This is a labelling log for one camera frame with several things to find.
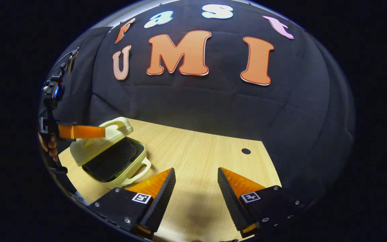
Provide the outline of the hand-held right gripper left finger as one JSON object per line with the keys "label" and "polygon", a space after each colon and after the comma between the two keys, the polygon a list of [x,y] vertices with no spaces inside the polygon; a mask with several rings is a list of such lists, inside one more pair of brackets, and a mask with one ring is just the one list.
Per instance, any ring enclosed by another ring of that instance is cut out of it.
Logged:
{"label": "hand-held right gripper left finger", "polygon": [[126,233],[152,236],[160,227],[175,183],[175,170],[169,168],[133,187],[112,189],[89,209]]}

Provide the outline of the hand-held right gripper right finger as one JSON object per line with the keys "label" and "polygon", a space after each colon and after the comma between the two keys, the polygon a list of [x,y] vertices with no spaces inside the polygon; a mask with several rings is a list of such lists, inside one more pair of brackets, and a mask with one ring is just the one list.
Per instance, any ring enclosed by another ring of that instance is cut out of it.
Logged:
{"label": "hand-held right gripper right finger", "polygon": [[301,213],[301,201],[278,185],[264,187],[223,167],[217,181],[242,238],[267,235]]}

